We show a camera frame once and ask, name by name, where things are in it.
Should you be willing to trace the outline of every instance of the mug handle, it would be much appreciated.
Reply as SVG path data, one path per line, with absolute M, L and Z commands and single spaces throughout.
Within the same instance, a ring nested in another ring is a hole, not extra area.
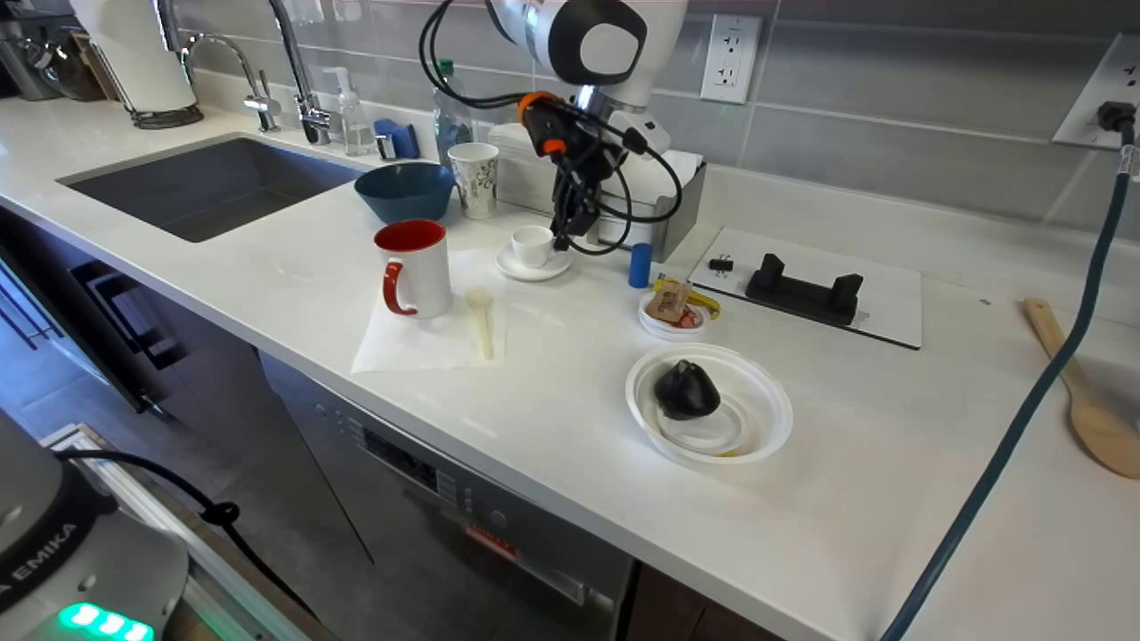
M 404 264 L 386 264 L 386 307 L 398 316 L 417 316 L 417 309 L 398 307 L 398 275 Z

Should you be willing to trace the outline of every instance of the blue bowl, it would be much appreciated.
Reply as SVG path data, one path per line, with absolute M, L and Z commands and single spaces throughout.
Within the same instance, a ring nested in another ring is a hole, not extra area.
M 357 179 L 362 199 L 386 219 L 442 219 L 453 199 L 453 174 L 442 162 L 394 162 Z

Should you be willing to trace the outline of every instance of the dishwasher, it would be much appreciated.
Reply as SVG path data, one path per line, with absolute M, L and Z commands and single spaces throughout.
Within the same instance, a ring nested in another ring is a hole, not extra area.
M 261 353 L 363 556 L 424 641 L 622 636 L 633 557 Z

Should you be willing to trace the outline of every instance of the wall outlet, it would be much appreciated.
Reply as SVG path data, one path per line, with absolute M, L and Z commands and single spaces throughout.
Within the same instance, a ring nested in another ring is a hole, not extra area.
M 1140 105 L 1140 32 L 1124 32 L 1111 37 L 1095 78 L 1082 85 L 1068 118 L 1054 130 L 1054 141 L 1117 150 L 1120 134 L 1098 126 L 1098 105 L 1108 99 Z
M 761 16 L 713 13 L 702 94 L 721 103 L 749 103 L 761 49 Z

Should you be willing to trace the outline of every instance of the faucet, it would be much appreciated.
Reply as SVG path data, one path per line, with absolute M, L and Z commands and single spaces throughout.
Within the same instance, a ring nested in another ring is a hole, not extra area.
M 206 36 L 206 32 L 182 32 L 179 56 L 188 64 L 202 43 L 214 43 L 214 46 L 229 49 L 232 56 L 238 56 L 244 78 L 251 85 L 248 105 L 256 115 L 261 130 L 283 130 L 283 125 L 280 125 L 283 103 L 275 99 L 264 69 L 256 69 L 256 78 L 255 78 L 255 67 L 234 37 Z
M 187 43 L 179 43 L 179 26 L 175 26 L 175 0 L 153 0 L 153 13 L 157 13 L 157 32 L 163 36 L 163 46 L 179 56 L 188 56 L 193 46 L 187 49 Z M 308 60 L 301 53 L 301 43 L 297 43 L 297 32 L 294 32 L 294 22 L 288 22 L 288 9 L 283 0 L 267 0 L 272 9 L 275 9 L 275 22 L 283 29 L 283 43 L 284 43 L 284 56 L 288 56 L 288 69 L 294 69 L 294 80 L 297 80 L 297 105 L 301 105 L 301 125 L 308 130 L 308 138 L 314 144 L 328 144 L 328 109 L 321 105 L 316 91 L 314 91 L 314 80 L 310 80 L 310 69 L 308 69 Z M 248 105 L 261 109 L 261 103 L 275 103 L 267 99 L 267 80 L 261 75 L 261 85 L 264 91 L 251 94 Z

